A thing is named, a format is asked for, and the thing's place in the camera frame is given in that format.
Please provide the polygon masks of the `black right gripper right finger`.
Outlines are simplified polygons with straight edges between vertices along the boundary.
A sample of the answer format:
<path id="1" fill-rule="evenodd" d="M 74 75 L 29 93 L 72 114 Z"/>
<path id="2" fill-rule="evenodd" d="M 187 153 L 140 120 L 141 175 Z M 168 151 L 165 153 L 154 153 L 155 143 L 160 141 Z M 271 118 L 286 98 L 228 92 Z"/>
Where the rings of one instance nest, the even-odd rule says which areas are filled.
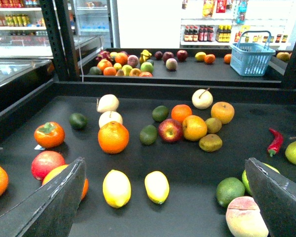
<path id="1" fill-rule="evenodd" d="M 245 161 L 255 202 L 272 237 L 296 237 L 296 183 L 256 158 Z"/>

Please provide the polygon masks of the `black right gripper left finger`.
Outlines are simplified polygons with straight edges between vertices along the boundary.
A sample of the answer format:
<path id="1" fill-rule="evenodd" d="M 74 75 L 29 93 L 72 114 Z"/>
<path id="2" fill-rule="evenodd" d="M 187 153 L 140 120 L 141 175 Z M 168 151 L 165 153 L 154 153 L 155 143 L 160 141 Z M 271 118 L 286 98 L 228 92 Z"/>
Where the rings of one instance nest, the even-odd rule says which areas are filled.
<path id="1" fill-rule="evenodd" d="M 0 216 L 0 237 L 67 237 L 86 176 L 77 158 L 52 180 Z"/>

